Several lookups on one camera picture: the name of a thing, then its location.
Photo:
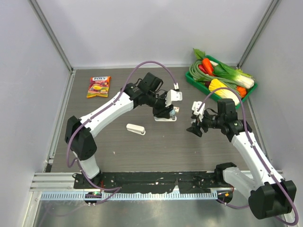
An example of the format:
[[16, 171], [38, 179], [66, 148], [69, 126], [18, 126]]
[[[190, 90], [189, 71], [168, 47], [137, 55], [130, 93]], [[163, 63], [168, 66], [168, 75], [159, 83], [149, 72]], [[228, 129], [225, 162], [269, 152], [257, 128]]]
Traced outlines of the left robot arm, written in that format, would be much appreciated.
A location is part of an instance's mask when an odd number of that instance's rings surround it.
[[163, 81], [150, 72], [136, 83], [127, 83], [111, 100], [95, 111], [67, 121], [65, 142], [85, 174], [84, 183], [95, 189], [101, 182], [101, 171], [95, 159], [97, 145], [94, 138], [112, 121], [138, 106], [152, 108], [154, 118], [172, 120], [174, 106], [167, 100], [167, 91], [159, 94]]

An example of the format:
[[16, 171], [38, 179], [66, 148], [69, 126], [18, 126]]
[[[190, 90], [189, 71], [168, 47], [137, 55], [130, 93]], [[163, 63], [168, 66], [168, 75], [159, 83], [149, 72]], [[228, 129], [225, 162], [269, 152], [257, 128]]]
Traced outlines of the white staple box sleeve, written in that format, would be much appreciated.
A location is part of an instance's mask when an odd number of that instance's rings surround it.
[[179, 107], [174, 107], [174, 111], [178, 114], [179, 113], [180, 108]]

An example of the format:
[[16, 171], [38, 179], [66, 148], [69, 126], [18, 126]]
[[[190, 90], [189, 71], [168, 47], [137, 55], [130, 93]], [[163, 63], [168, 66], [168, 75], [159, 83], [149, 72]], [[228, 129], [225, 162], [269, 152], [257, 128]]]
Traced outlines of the blue white stapler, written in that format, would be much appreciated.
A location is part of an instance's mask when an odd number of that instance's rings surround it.
[[171, 111], [164, 111], [158, 113], [154, 116], [156, 122], [175, 122], [177, 120], [176, 111], [173, 109]]

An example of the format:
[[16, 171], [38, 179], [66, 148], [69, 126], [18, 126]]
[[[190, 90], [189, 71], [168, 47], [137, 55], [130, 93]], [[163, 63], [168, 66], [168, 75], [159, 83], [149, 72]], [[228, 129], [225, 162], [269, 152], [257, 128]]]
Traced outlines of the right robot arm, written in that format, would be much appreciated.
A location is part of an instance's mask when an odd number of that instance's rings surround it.
[[235, 102], [220, 99], [217, 111], [209, 114], [205, 104], [195, 101], [191, 107], [192, 124], [187, 128], [199, 137], [208, 129], [220, 129], [229, 142], [239, 151], [252, 175], [242, 173], [233, 163], [216, 166], [214, 182], [220, 187], [230, 184], [247, 200], [248, 206], [257, 219], [276, 217], [291, 213], [294, 208], [296, 186], [286, 181], [273, 168], [256, 142], [251, 127], [238, 118]]

